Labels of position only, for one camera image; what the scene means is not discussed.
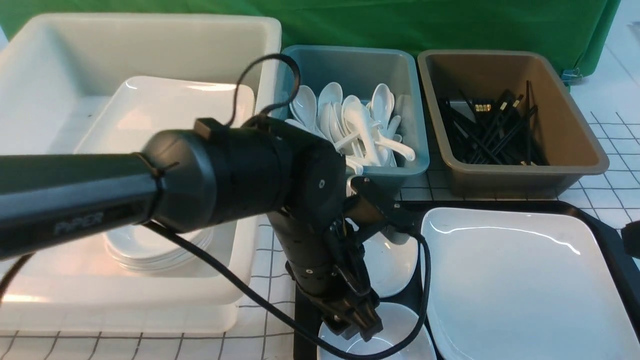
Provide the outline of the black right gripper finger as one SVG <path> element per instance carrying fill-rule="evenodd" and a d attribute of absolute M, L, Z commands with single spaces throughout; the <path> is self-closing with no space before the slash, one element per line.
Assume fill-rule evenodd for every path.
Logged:
<path fill-rule="evenodd" d="M 323 314 L 322 321 L 329 330 L 337 336 L 343 336 L 351 328 L 348 314 Z"/>

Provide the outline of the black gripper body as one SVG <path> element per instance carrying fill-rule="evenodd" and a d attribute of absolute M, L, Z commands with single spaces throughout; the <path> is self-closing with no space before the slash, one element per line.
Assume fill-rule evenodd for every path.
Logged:
<path fill-rule="evenodd" d="M 318 228 L 285 213 L 286 269 L 322 319 L 324 314 L 346 313 L 352 326 L 357 308 L 377 309 L 380 299 L 371 288 L 364 242 L 380 228 L 361 224 L 354 230 L 343 216 Z"/>

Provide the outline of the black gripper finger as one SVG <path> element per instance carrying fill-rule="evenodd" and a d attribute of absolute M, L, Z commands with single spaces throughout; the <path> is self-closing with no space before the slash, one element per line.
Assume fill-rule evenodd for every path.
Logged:
<path fill-rule="evenodd" d="M 364 342 L 371 341 L 377 333 L 384 329 L 381 317 L 375 307 L 359 307 L 352 315 L 350 337 L 359 337 Z"/>

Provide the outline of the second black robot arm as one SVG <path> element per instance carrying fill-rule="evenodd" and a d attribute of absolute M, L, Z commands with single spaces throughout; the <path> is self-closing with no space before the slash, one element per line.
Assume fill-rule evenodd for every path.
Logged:
<path fill-rule="evenodd" d="M 621 229 L 621 239 L 624 251 L 627 255 L 640 259 L 640 221 L 627 223 Z"/>

